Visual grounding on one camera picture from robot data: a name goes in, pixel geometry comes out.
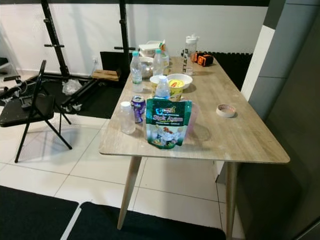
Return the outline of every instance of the purple can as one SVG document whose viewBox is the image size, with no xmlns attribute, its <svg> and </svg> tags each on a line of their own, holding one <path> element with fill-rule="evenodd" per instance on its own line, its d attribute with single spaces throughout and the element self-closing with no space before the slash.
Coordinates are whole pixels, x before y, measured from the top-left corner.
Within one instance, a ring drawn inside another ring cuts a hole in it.
<svg viewBox="0 0 320 240">
<path fill-rule="evenodd" d="M 143 96 L 133 96 L 131 104 L 134 110 L 135 123 L 142 123 L 142 115 L 145 113 L 146 109 L 146 100 Z"/>
</svg>

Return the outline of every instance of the chair leg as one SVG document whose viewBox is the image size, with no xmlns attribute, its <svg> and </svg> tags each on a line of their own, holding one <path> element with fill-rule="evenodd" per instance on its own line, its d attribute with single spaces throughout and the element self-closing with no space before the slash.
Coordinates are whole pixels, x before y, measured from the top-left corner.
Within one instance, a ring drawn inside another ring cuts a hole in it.
<svg viewBox="0 0 320 240">
<path fill-rule="evenodd" d="M 64 114 L 64 112 L 62 111 L 61 107 L 58 106 L 58 104 L 54 103 L 56 108 L 59 109 L 60 114 L 62 114 L 62 116 L 64 117 L 64 119 L 68 122 L 68 124 L 71 125 L 70 120 L 67 118 L 67 116 Z"/>
<path fill-rule="evenodd" d="M 55 129 L 54 126 L 51 125 L 51 123 L 48 120 L 45 120 L 46 124 L 49 125 L 49 127 L 52 129 L 52 131 L 55 132 L 55 134 L 57 134 L 57 136 L 62 140 L 62 142 L 64 142 L 64 144 L 71 150 L 72 146 L 69 145 L 69 143 L 61 136 L 61 134 Z"/>
<path fill-rule="evenodd" d="M 60 112 L 60 121 L 59 121 L 59 134 L 61 134 L 61 112 Z"/>
<path fill-rule="evenodd" d="M 20 153 L 21 153 L 21 149 L 24 146 L 24 142 L 25 142 L 25 139 L 26 139 L 26 135 L 27 135 L 27 132 L 28 132 L 29 125 L 30 125 L 29 122 L 25 125 L 24 132 L 23 132 L 23 135 L 22 135 L 22 139 L 21 139 L 21 142 L 20 142 L 20 146 L 18 148 L 18 152 L 16 153 L 16 157 L 15 157 L 15 160 L 14 160 L 15 163 L 18 162 L 18 159 L 19 159 L 19 156 L 20 156 Z"/>
</svg>

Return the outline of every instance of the tiled floor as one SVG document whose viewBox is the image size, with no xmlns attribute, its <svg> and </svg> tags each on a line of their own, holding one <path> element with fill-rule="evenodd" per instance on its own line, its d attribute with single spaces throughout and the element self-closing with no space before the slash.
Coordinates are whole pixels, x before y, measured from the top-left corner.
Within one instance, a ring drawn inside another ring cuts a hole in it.
<svg viewBox="0 0 320 240">
<path fill-rule="evenodd" d="M 109 120 L 68 117 L 73 124 L 63 121 L 62 135 L 72 150 L 46 124 L 33 123 L 19 163 L 14 157 L 24 126 L 0 127 L 0 185 L 119 208 L 130 158 L 99 154 Z M 51 122 L 58 126 L 57 114 Z M 225 187 L 215 184 L 213 166 L 205 160 L 143 158 L 129 210 L 225 230 Z M 233 237 L 244 239 L 237 213 Z"/>
</svg>

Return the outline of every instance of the green snack pouch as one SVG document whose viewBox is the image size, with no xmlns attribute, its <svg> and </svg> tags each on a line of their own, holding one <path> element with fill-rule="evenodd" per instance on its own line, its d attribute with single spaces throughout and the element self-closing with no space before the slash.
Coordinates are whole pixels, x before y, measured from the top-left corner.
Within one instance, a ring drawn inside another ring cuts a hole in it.
<svg viewBox="0 0 320 240">
<path fill-rule="evenodd" d="M 192 101 L 150 98 L 146 101 L 146 136 L 159 149 L 182 145 L 192 110 Z"/>
</svg>

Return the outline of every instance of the clear plastic bottle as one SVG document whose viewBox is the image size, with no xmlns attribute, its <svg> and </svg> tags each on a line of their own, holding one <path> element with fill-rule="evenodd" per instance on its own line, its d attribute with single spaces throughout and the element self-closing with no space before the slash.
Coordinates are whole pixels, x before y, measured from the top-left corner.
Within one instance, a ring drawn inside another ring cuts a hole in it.
<svg viewBox="0 0 320 240">
<path fill-rule="evenodd" d="M 170 87 L 166 76 L 159 76 L 159 83 L 155 89 L 155 98 L 169 99 Z"/>
<path fill-rule="evenodd" d="M 164 74 L 164 60 L 161 54 L 161 49 L 155 50 L 155 55 L 152 64 L 153 76 L 163 75 Z"/>
<path fill-rule="evenodd" d="M 187 36 L 185 38 L 182 73 L 187 74 L 189 76 L 194 74 L 194 63 L 191 61 L 191 59 L 194 57 L 196 53 L 198 40 L 199 37 L 195 34 L 192 34 L 191 36 Z"/>
<path fill-rule="evenodd" d="M 139 58 L 138 51 L 132 53 L 132 61 L 130 64 L 130 70 L 132 75 L 132 90 L 135 93 L 141 93 L 144 90 L 142 83 L 142 64 Z"/>
<path fill-rule="evenodd" d="M 120 103 L 119 120 L 121 124 L 121 131 L 125 134 L 132 134 L 136 130 L 135 112 L 131 106 L 131 102 L 123 101 Z"/>
</svg>

